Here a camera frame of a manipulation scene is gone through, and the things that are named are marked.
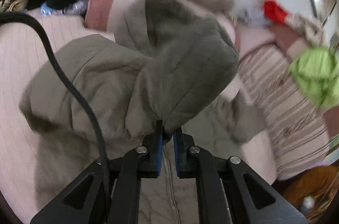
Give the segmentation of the pink quilted mattress cover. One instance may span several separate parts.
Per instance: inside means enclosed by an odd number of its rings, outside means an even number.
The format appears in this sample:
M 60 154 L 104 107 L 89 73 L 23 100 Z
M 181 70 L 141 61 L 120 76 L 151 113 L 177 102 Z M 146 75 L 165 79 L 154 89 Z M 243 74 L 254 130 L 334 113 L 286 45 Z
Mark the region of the pink quilted mattress cover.
M 82 17 L 44 16 L 39 9 L 29 12 L 44 27 L 54 51 L 73 39 L 101 34 L 85 28 Z M 47 62 L 39 36 L 25 24 L 1 26 L 1 209 L 9 209 L 22 223 L 30 223 L 36 206 L 35 168 L 40 137 L 23 117 L 18 105 L 29 80 Z M 242 147 L 244 159 L 263 179 L 272 184 L 276 164 L 268 132 L 260 132 Z

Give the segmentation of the red cloth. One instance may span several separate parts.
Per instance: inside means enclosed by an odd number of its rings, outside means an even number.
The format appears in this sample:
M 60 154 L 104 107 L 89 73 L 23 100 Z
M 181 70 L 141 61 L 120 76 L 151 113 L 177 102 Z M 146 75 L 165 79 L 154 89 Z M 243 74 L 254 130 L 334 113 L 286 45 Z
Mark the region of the red cloth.
M 278 24 L 284 24 L 288 16 L 288 13 L 274 0 L 265 0 L 263 10 L 266 18 Z

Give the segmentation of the olive green quilted jacket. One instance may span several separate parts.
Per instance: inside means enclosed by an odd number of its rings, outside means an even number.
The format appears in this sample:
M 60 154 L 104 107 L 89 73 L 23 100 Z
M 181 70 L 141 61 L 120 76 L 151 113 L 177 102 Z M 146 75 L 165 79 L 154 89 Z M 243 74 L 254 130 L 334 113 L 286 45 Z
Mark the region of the olive green quilted jacket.
M 157 121 L 167 134 L 181 128 L 221 158 L 241 156 L 241 146 L 265 129 L 263 111 L 237 85 L 238 62 L 95 53 L 85 51 L 87 37 L 66 44 L 56 59 L 94 111 L 109 158 L 139 146 Z M 50 63 L 31 79 L 19 107 L 41 136 L 35 183 L 37 207 L 43 209 L 98 157 L 97 139 Z

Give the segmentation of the pink folded quilt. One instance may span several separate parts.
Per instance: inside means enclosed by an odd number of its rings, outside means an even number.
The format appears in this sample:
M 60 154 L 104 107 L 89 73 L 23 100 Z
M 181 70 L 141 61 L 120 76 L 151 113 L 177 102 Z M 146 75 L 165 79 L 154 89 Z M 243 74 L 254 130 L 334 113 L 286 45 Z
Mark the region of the pink folded quilt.
M 230 61 L 274 41 L 264 27 L 241 26 L 188 0 L 90 0 L 85 51 L 113 50 L 156 61 Z

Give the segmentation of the striped floral side quilt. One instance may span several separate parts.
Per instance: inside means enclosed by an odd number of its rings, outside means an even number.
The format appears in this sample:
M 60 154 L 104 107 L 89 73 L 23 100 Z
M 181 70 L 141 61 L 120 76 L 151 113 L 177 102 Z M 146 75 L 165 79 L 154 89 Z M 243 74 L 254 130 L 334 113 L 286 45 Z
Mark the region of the striped floral side quilt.
M 240 77 L 264 111 L 277 178 L 287 180 L 324 160 L 330 147 L 325 121 L 287 75 L 290 63 L 274 45 L 263 46 L 240 64 Z

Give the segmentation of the lime green garment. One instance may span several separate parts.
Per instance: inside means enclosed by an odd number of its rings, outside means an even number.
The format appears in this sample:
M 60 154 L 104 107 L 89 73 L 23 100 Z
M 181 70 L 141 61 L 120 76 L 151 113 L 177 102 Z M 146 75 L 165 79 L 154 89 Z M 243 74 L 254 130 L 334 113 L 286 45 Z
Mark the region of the lime green garment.
M 318 108 L 338 106 L 338 54 L 324 46 L 307 48 L 291 62 L 288 74 Z

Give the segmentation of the blue white plastic package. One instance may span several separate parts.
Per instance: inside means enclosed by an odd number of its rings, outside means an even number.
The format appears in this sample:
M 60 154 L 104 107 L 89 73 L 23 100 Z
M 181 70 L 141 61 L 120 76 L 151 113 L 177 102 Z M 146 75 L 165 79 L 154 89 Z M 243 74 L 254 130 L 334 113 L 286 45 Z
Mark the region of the blue white plastic package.
M 51 16 L 51 15 L 84 15 L 87 12 L 87 7 L 89 4 L 89 0 L 78 0 L 75 3 L 70 4 L 69 6 L 56 10 L 47 6 L 47 3 L 43 3 L 40 7 L 40 12 L 43 15 Z

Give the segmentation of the cream crumpled cloth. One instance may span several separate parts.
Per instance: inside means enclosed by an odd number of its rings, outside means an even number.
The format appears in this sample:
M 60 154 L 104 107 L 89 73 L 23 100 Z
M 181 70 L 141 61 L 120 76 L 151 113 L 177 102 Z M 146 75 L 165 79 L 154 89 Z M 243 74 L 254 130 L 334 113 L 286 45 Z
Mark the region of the cream crumpled cloth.
M 284 21 L 308 42 L 317 46 L 325 44 L 326 35 L 320 22 L 317 20 L 305 18 L 300 14 L 292 14 L 287 15 Z

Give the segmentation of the grey blue cloth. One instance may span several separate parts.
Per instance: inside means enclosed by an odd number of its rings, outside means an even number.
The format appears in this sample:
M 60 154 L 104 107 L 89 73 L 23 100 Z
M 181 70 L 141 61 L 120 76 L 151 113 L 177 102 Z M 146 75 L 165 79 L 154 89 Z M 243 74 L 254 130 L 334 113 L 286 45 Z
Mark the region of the grey blue cloth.
M 251 27 L 266 27 L 271 22 L 265 17 L 264 11 L 260 7 L 243 8 L 235 12 L 235 16 L 243 24 Z

